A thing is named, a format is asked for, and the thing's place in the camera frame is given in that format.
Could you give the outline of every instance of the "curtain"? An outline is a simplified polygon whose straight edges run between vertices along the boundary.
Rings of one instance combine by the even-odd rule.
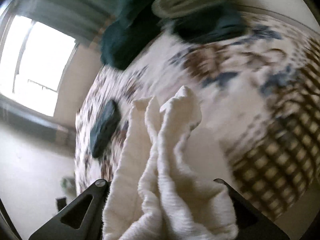
[[[116,3],[117,0],[18,0],[15,13],[89,46],[112,22]]]

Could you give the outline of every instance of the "mattress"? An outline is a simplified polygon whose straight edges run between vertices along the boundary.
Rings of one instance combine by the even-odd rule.
[[[100,70],[76,115],[77,194],[99,178],[112,181],[132,101],[157,96],[163,104],[186,85],[243,197],[275,220],[303,195],[320,172],[319,40],[271,16],[243,16],[242,37],[196,45],[163,31],[124,72]],[[93,159],[90,130],[110,99],[121,122]]]

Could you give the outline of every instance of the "patterned blanket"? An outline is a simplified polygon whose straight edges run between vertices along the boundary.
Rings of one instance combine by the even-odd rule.
[[[272,17],[243,16],[242,37],[195,45],[164,31],[124,72],[100,70],[76,116],[77,194],[112,180],[133,100],[163,104],[187,85],[246,199],[275,220],[302,196],[320,172],[320,43]],[[90,130],[111,98],[122,120],[95,160]]]

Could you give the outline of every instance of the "floor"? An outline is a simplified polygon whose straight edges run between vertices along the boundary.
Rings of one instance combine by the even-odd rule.
[[[0,198],[23,240],[57,214],[55,199],[66,195],[60,180],[73,176],[73,154],[0,121]]]

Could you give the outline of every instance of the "floral bedding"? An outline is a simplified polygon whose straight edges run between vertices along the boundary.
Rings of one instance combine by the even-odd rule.
[[[320,43],[272,17],[243,17],[242,37],[196,45],[163,31],[124,72],[100,70],[76,116],[77,194],[112,180],[133,100],[164,103],[187,85],[246,199],[275,220],[303,195],[320,171]],[[96,160],[90,130],[110,99],[122,119]]]

